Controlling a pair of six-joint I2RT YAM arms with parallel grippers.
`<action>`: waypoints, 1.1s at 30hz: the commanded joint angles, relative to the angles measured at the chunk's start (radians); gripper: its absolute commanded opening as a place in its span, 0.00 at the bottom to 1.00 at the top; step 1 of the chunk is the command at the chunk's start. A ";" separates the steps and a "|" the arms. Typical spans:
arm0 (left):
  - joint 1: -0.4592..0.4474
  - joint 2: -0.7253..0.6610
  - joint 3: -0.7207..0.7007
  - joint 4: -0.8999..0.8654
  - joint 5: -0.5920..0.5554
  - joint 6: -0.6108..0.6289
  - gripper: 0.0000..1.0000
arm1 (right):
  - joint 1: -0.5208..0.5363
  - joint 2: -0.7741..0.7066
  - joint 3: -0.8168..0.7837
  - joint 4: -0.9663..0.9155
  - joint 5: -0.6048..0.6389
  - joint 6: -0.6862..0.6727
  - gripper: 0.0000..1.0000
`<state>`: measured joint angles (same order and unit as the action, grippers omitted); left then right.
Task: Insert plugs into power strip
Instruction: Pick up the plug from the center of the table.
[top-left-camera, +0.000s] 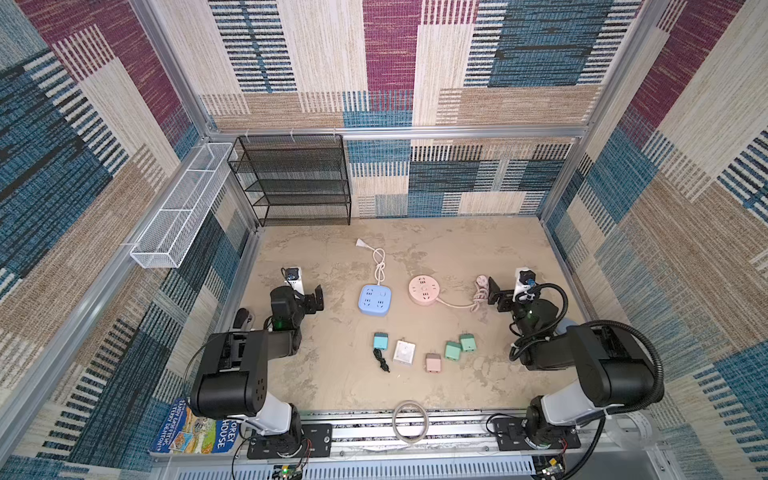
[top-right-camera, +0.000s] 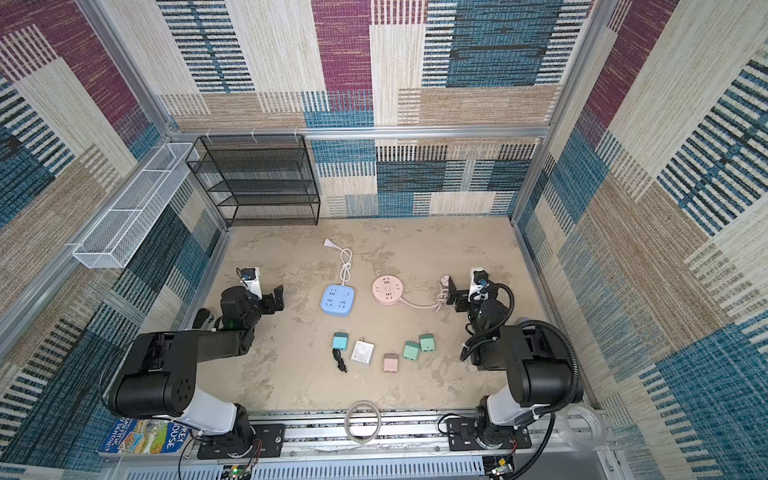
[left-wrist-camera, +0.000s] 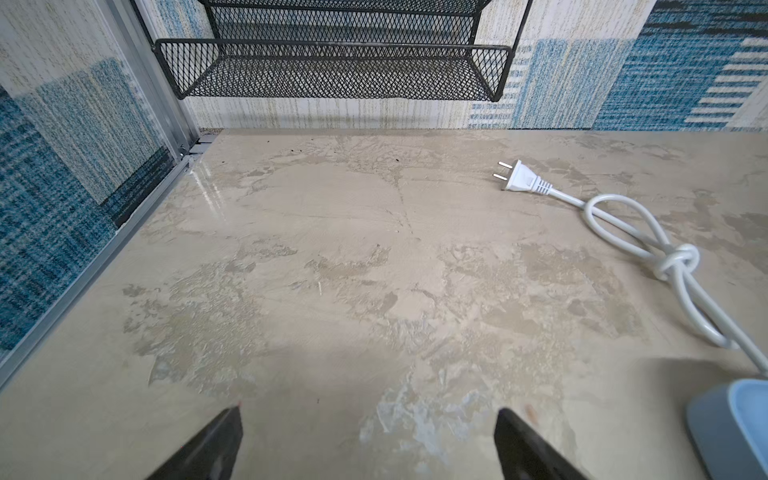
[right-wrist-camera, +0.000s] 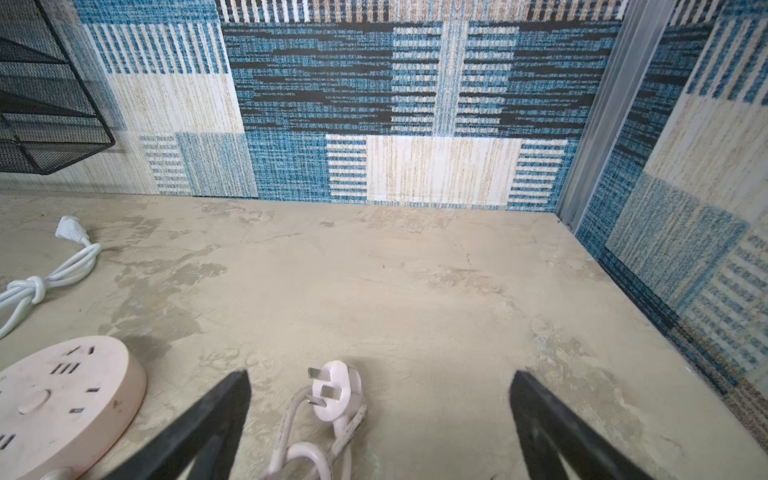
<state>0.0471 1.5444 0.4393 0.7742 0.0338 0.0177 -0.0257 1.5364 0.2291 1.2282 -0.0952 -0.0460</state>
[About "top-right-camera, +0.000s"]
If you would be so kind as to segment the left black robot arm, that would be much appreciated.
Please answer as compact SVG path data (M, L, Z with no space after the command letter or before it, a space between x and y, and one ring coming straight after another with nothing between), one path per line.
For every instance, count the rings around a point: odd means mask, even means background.
M242 286L222 292L214 330L150 332L135 338L111 381L106 404L132 419L163 419L198 433L200 460L256 462L282 453L285 426L254 426L246 408L196 385L200 363L244 356L264 315L285 307L284 287L260 297Z

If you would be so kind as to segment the light green plug adapter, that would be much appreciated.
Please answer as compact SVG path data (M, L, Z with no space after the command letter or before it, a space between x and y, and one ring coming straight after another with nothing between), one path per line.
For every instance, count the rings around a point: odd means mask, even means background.
M422 352L433 352L436 350L436 341L433 334L422 334L419 337L419 344Z

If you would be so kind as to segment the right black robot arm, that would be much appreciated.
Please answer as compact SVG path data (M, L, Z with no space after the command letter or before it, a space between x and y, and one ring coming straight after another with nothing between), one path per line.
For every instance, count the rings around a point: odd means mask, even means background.
M506 384L482 397L469 418L444 420L447 433L468 450L528 448L528 426L582 399L580 365L567 336L534 319L512 320L515 296L502 283L481 278L459 290L448 281L446 304L468 317L459 359L480 371L500 371Z

